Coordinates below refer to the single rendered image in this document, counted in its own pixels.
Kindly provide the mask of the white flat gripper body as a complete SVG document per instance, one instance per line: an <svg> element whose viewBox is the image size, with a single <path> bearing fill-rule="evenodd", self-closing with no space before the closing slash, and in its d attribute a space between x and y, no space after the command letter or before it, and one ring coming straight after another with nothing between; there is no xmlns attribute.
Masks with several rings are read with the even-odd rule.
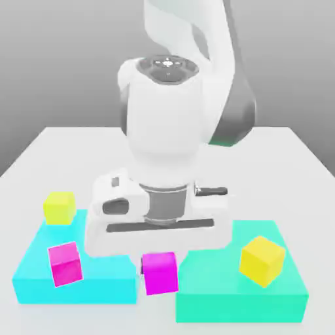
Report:
<svg viewBox="0 0 335 335"><path fill-rule="evenodd" d="M195 199L175 224L150 224L141 219L104 219L90 209L86 218L85 251L89 256L220 249L232 239L232 218L225 199Z"/></svg>

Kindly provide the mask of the small pink cube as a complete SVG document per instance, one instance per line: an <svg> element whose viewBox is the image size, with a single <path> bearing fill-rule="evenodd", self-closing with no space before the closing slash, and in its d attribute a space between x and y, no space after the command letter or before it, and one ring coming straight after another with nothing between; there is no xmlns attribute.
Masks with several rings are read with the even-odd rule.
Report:
<svg viewBox="0 0 335 335"><path fill-rule="evenodd" d="M55 287L83 280L79 250L75 241L48 248Z"/></svg>

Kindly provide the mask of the small magenta cube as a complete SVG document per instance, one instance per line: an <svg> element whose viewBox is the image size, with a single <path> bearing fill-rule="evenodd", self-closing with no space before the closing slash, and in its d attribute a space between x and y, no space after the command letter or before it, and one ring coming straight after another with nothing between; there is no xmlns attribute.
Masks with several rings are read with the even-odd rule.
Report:
<svg viewBox="0 0 335 335"><path fill-rule="evenodd" d="M147 253L141 261L148 296L179 290L175 253Z"/></svg>

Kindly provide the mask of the small lime yellow cube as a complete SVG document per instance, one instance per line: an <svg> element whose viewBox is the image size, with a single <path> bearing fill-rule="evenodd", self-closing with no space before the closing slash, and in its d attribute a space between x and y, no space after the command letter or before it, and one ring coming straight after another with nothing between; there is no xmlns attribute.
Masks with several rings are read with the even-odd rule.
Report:
<svg viewBox="0 0 335 335"><path fill-rule="evenodd" d="M43 204L48 225L70 225L76 214L73 192L51 192Z"/></svg>

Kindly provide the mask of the large cyan box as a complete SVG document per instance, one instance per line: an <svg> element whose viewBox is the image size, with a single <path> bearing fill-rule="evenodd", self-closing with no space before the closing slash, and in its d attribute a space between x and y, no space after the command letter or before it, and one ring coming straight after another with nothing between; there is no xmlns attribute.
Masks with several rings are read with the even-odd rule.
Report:
<svg viewBox="0 0 335 335"><path fill-rule="evenodd" d="M67 226L42 223L22 257L12 284L21 304L134 304L138 276L128 256L92 258L84 250L87 210L79 209ZM83 280L55 287L48 248L75 242Z"/></svg>

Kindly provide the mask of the large turquoise box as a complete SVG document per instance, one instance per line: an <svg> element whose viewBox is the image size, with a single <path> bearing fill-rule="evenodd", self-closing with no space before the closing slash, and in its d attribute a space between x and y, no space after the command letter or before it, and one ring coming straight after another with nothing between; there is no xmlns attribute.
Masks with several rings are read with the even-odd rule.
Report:
<svg viewBox="0 0 335 335"><path fill-rule="evenodd" d="M223 249L191 251L179 267L178 323L299 323L309 293L290 253L279 277L262 288L239 272L242 248L263 236L286 246L273 220L236 220Z"/></svg>

